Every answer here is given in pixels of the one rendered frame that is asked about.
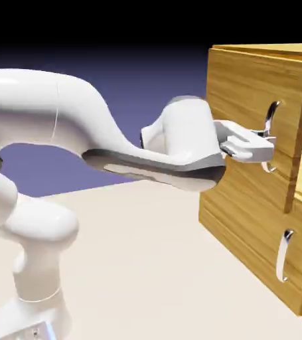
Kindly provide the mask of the wooden cabinet door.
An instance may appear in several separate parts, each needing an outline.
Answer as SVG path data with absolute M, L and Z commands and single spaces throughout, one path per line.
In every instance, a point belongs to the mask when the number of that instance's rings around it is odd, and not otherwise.
M 276 138 L 272 173 L 261 165 L 229 160 L 257 195 L 291 210 L 302 154 L 302 61 L 212 48 L 208 52 L 206 99 L 214 118 L 261 130 L 273 102 L 270 134 Z
M 302 317 L 302 201 L 291 212 L 255 199 L 232 202 L 223 194 L 200 196 L 199 221 L 294 314 Z M 286 282 L 275 275 L 283 232 L 294 230 L 284 266 Z

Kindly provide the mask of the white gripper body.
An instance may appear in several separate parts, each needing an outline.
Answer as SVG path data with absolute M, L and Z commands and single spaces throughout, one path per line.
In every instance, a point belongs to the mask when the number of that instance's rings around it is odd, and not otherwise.
M 274 144 L 255 132 L 228 120 L 214 120 L 221 152 L 236 161 L 270 161 Z

